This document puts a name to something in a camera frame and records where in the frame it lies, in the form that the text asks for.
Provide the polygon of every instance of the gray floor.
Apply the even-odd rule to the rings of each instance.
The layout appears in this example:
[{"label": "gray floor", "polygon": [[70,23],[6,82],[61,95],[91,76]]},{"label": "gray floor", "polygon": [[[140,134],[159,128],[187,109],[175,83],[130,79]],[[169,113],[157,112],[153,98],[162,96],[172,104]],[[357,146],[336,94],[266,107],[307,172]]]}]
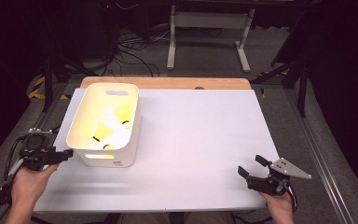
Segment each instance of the gray floor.
[{"label": "gray floor", "polygon": [[[217,35],[220,31],[207,30],[209,35]],[[175,68],[172,71],[166,69],[169,38],[168,35],[161,38],[142,50],[131,50],[147,63],[153,63],[158,67],[162,77],[244,77],[254,79],[263,71],[270,71],[270,62],[275,57],[282,42],[288,35],[286,29],[259,29],[251,30],[245,45],[251,73],[241,71],[240,61],[234,49],[234,41],[241,33],[231,30],[223,30],[217,37],[211,37],[195,30],[180,32],[177,42]],[[133,57],[122,54],[123,60],[130,63],[138,63]],[[150,76],[144,65],[122,64],[121,72],[115,62],[109,64],[106,76]],[[65,93],[71,94],[79,86],[82,76],[72,76],[69,84],[65,86]],[[330,133],[321,109],[319,108],[309,84],[306,101],[307,118],[299,120],[296,111],[292,107],[292,101],[288,95],[296,94],[293,90],[283,90],[278,83],[278,78],[273,78],[268,85],[256,86],[257,98],[266,118],[272,139],[280,156],[285,157],[301,169],[312,174],[312,180],[293,178],[292,183],[298,197],[298,210],[295,212],[296,223],[358,223],[358,179],[345,161],[334,136]],[[265,97],[261,96],[260,88],[265,88]],[[64,116],[69,100],[59,100],[54,106],[47,122],[47,128],[58,126]],[[0,186],[5,167],[7,153],[15,138],[25,134],[29,128],[35,126],[41,115],[43,101],[33,99],[27,111],[19,120],[7,140],[0,148]],[[328,181],[323,179],[322,170],[316,165],[312,156],[312,150],[308,137],[304,134],[301,122],[309,124],[313,133],[315,144],[320,149],[328,171],[331,172],[333,183],[337,185],[338,197],[342,198],[344,207],[348,208],[349,216],[342,219],[340,209],[332,201],[328,187]],[[244,219],[256,221],[268,216],[267,210],[258,210],[251,213],[239,212]],[[52,223],[85,223],[103,220],[105,214],[38,214],[46,221]]]}]

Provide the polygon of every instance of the white table surface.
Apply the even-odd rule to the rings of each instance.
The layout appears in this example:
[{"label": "white table surface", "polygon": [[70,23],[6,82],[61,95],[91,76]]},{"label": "white table surface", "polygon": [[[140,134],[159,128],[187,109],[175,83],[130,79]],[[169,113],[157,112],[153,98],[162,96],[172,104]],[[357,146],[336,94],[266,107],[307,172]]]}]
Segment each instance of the white table surface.
[{"label": "white table surface", "polygon": [[[66,135],[85,89],[76,89],[54,146]],[[152,212],[265,207],[238,175],[266,177],[255,161],[279,159],[254,91],[140,90],[141,132],[133,165],[88,167],[75,154],[48,182],[35,211]]]}]

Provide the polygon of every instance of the human arm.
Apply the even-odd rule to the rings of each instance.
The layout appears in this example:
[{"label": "human arm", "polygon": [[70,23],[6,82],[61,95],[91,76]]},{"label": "human arm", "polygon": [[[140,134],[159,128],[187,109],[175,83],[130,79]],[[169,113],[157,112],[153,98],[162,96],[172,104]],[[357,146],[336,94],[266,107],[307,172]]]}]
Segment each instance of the human arm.
[{"label": "human arm", "polygon": [[11,190],[12,205],[6,224],[29,223],[34,206],[43,194],[51,174],[58,164],[50,165],[43,171],[32,171],[21,167],[17,172]]},{"label": "human arm", "polygon": [[282,196],[271,196],[259,192],[266,200],[269,213],[276,224],[294,224],[292,199],[286,192]]}]

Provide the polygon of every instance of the wooden edge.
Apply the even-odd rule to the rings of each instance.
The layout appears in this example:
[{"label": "wooden edge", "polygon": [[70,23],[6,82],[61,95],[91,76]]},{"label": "wooden edge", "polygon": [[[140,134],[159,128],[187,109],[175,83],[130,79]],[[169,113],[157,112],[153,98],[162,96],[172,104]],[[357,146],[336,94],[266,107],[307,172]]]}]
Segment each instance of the wooden edge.
[{"label": "wooden edge", "polygon": [[131,83],[139,89],[251,90],[245,78],[210,77],[85,77],[80,88],[96,82]]}]

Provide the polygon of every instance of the white plastic basket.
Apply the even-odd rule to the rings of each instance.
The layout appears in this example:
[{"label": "white plastic basket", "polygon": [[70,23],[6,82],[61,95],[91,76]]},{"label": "white plastic basket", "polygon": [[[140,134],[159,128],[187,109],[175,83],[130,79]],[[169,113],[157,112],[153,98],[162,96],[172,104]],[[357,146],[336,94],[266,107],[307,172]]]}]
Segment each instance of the white plastic basket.
[{"label": "white plastic basket", "polygon": [[141,128],[139,90],[127,83],[87,87],[66,143],[88,166],[127,167],[135,159]]}]

